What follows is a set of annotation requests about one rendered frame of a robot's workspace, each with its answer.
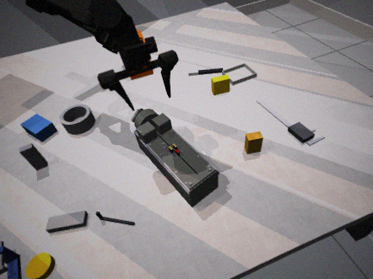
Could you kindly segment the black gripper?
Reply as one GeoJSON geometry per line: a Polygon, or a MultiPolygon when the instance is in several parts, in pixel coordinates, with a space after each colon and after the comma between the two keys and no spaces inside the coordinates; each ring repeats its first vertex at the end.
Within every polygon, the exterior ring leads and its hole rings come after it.
{"type": "Polygon", "coordinates": [[[117,93],[119,93],[119,95],[121,95],[124,98],[124,100],[127,102],[127,104],[130,106],[130,108],[133,111],[135,111],[135,109],[133,108],[132,102],[128,98],[127,93],[125,92],[124,88],[122,87],[121,82],[119,81],[160,67],[162,69],[161,76],[164,81],[165,90],[166,90],[166,93],[168,94],[168,97],[170,98],[171,97],[170,96],[170,71],[172,71],[174,66],[179,61],[178,56],[174,51],[167,51],[165,53],[159,54],[158,60],[155,60],[152,62],[142,61],[134,65],[130,65],[130,64],[126,65],[124,56],[122,53],[122,42],[127,41],[129,45],[136,44],[138,43],[137,38],[140,38],[140,37],[138,35],[130,35],[130,36],[120,39],[116,43],[116,48],[120,56],[122,57],[122,61],[123,61],[123,64],[126,70],[115,73],[115,71],[113,71],[112,69],[110,71],[98,74],[98,77],[97,77],[99,84],[103,89],[109,89],[110,91],[115,90],[117,93]]]}

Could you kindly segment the blue rectangular block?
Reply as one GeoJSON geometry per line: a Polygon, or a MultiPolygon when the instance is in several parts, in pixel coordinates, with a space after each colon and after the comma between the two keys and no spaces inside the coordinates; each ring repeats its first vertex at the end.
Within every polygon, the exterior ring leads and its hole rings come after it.
{"type": "Polygon", "coordinates": [[[24,123],[20,124],[31,136],[44,142],[48,137],[54,134],[57,129],[52,122],[44,117],[35,114],[24,123]]]}

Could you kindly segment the grey hollow cylinder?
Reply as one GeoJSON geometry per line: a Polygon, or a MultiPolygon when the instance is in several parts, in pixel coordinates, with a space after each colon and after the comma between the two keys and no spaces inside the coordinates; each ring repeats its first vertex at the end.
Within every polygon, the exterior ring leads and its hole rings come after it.
{"type": "Polygon", "coordinates": [[[78,135],[92,128],[95,123],[95,118],[87,105],[74,105],[60,114],[59,121],[68,133],[78,135]],[[83,118],[74,121],[79,117],[83,118]]]}

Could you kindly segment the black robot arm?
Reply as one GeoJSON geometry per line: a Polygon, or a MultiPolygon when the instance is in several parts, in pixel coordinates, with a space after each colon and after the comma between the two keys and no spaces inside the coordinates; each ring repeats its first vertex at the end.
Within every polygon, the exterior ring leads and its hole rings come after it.
{"type": "MultiPolygon", "coordinates": [[[[61,15],[90,32],[102,47],[116,54],[116,43],[120,39],[138,35],[132,18],[117,0],[26,0],[26,5],[39,13],[61,15]]],[[[122,42],[126,65],[149,61],[150,54],[158,52],[154,36],[145,38],[145,42],[142,37],[137,38],[137,42],[132,45],[122,42]]]]}

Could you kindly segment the yellow round disc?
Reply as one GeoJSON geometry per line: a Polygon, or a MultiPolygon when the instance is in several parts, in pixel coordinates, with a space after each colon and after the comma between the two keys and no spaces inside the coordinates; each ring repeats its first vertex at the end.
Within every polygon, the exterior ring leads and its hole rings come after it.
{"type": "Polygon", "coordinates": [[[25,274],[29,279],[46,279],[52,273],[54,266],[54,258],[46,252],[42,252],[30,260],[26,266],[25,274]]]}

